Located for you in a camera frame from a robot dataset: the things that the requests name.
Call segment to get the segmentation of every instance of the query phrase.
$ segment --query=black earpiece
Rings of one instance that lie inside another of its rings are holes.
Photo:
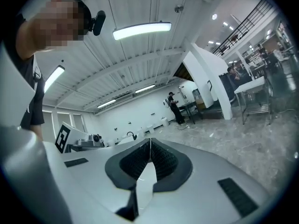
[[[94,35],[99,35],[101,33],[105,19],[105,12],[99,11],[97,13],[97,16],[95,18],[92,18],[88,31],[93,31]]]

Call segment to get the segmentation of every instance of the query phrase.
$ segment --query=black vent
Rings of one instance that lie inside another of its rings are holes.
[[[178,166],[177,157],[155,143],[151,145],[151,160],[155,165],[157,181],[172,174]]]
[[[150,159],[150,146],[142,145],[120,161],[120,168],[129,176],[138,180]]]
[[[76,166],[76,165],[79,165],[79,164],[82,164],[82,163],[86,163],[86,162],[88,162],[87,159],[81,158],[81,159],[66,161],[66,162],[64,162],[64,164],[66,165],[67,168],[69,168],[69,167],[73,167],[73,166]]]
[[[258,208],[251,198],[231,178],[220,180],[218,183],[241,217],[249,215]]]

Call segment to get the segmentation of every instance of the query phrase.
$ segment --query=gray floor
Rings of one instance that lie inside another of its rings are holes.
[[[298,74],[293,72],[295,82]],[[209,151],[227,159],[260,182],[270,194],[275,194],[288,180],[297,164],[294,153],[298,150],[299,114],[297,111],[284,111],[298,107],[298,88],[290,85],[281,91],[279,84],[290,82],[287,74],[278,71],[271,75],[274,92],[279,87],[280,95],[273,97],[272,124],[267,114],[250,115],[245,124],[234,108],[231,120],[197,119],[194,125],[187,121],[187,128],[177,127],[171,122],[168,127],[155,130],[146,137],[157,137],[194,148]]]

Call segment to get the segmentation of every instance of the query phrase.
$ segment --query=black railing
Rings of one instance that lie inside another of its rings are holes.
[[[224,55],[229,49],[238,43],[238,41],[241,40],[272,7],[273,5],[271,5],[267,0],[261,0],[244,19],[244,21],[242,21],[241,24],[229,35],[229,37],[213,51],[213,54],[218,57]]]

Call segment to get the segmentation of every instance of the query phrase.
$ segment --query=ceiling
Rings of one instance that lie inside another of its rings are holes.
[[[215,13],[217,19],[212,20],[210,17],[210,23],[206,25],[205,32],[200,34],[196,44],[212,52],[218,45],[216,42],[222,43],[233,30],[229,27],[236,29],[239,22],[242,22],[259,3],[260,0],[222,0],[219,6],[216,8]]]
[[[30,0],[22,12],[32,17],[48,0]],[[161,87],[174,82],[174,64],[185,51],[183,39],[198,36],[203,20],[211,16],[219,0],[83,0],[92,16],[106,13],[101,34],[89,33],[83,41],[51,52],[37,53],[47,79],[58,65],[65,72],[47,90],[44,105],[100,112],[97,106],[134,93],[151,84]],[[175,13],[174,7],[184,10]],[[137,35],[115,41],[112,32],[122,27],[153,22],[172,23],[169,32]]]

